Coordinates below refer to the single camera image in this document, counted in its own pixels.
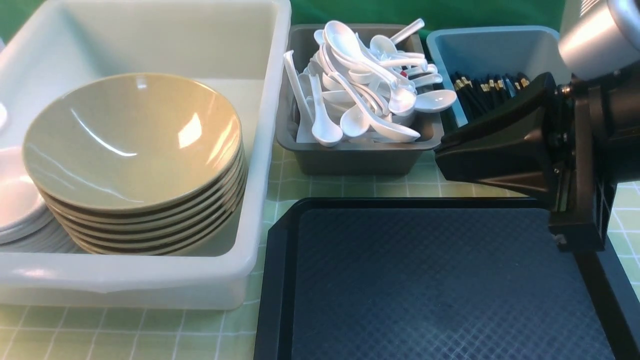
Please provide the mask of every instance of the green backdrop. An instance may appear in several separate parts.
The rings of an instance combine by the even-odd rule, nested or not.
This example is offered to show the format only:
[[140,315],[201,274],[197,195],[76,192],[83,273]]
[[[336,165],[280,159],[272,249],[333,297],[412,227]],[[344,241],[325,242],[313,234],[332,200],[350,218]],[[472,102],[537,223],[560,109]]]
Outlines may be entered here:
[[[42,0],[0,0],[0,37],[18,31]],[[291,0],[293,24],[343,22],[408,24],[422,17],[427,30],[496,25],[559,29],[564,0]]]

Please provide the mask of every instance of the silver metal cylinder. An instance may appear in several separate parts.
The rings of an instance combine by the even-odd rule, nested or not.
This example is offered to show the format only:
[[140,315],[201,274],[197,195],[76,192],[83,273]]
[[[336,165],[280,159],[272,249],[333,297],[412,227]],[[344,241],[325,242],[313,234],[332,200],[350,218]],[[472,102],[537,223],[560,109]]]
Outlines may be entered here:
[[578,78],[590,80],[640,60],[640,11],[634,0],[593,4],[561,37],[558,48]]

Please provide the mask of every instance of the gray plastic bin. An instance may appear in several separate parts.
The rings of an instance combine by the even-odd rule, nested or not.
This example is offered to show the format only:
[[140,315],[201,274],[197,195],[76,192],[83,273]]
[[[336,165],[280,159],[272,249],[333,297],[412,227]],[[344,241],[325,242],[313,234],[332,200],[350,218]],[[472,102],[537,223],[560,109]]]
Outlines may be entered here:
[[[403,29],[402,25],[354,24],[349,25],[365,44],[377,34],[392,36]],[[302,72],[309,59],[318,50],[314,31],[322,24],[292,26],[289,48],[294,51],[293,61]],[[398,48],[416,53],[423,52],[420,38],[410,37]],[[327,148],[318,143],[297,143],[296,134],[300,116],[286,74],[283,75],[282,94],[276,120],[276,140],[298,161],[301,171],[307,175],[405,175],[412,169],[420,155],[440,144],[444,135],[439,114],[418,113],[412,128],[422,136],[414,143],[340,143]]]
[[[530,79],[551,72],[556,83],[567,83],[571,72],[560,57],[558,38],[555,30],[543,26],[501,26],[438,30],[426,43],[444,77],[442,86],[454,90],[449,75],[456,71],[472,78],[522,72]],[[467,123],[459,101],[450,111],[458,126]]]

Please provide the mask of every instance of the textured tray surface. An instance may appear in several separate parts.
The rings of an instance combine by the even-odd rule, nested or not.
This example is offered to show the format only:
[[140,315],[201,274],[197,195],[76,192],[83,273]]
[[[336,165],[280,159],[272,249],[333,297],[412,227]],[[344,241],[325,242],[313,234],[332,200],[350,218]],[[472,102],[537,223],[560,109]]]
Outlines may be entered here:
[[540,209],[307,211],[292,358],[612,359],[547,217]]

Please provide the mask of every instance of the stack of plates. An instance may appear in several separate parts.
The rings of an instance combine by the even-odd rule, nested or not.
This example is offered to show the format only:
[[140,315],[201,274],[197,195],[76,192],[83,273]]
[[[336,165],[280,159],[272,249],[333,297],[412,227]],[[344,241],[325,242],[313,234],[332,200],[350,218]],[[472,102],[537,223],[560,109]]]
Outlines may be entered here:
[[244,195],[241,125],[196,81],[127,74],[48,106],[24,163],[71,238],[94,254],[183,254],[228,222]]
[[0,150],[0,252],[73,252],[22,164],[19,148]]

